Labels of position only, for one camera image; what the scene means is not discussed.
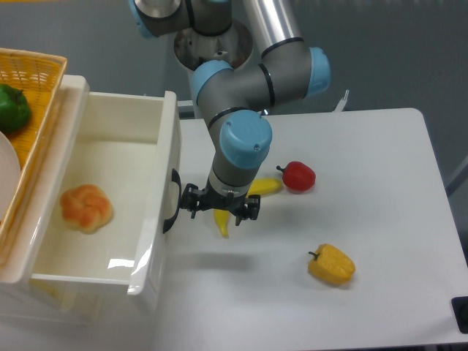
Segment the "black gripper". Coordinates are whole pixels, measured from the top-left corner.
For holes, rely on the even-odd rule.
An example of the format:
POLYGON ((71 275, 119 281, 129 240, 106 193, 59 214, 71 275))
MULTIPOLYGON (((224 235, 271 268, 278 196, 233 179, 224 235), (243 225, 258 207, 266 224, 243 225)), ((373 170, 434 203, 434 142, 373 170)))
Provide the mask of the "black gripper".
POLYGON ((260 195, 246 193, 218 193, 207 181, 205 188, 200 192, 198 186, 187 184, 181 195, 180 209, 187 210, 190 218, 194 219, 198 211, 219 209, 229 211, 235 216, 235 225, 239 226, 244 220, 256 220, 260 212, 260 195))

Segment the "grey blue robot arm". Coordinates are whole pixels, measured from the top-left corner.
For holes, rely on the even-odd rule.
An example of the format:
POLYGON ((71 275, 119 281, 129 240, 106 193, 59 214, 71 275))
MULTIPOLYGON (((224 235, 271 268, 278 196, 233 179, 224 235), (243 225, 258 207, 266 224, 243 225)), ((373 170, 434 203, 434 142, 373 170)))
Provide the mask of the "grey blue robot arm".
POLYGON ((260 196, 248 191, 272 141, 262 112, 324 92, 331 82, 327 56, 305 44, 289 1, 245 1, 246 31, 238 29, 231 1, 131 1, 129 7, 144 37, 183 36, 174 51, 192 73, 192 102, 215 148, 206 185, 180 188, 178 208, 256 219, 260 196))

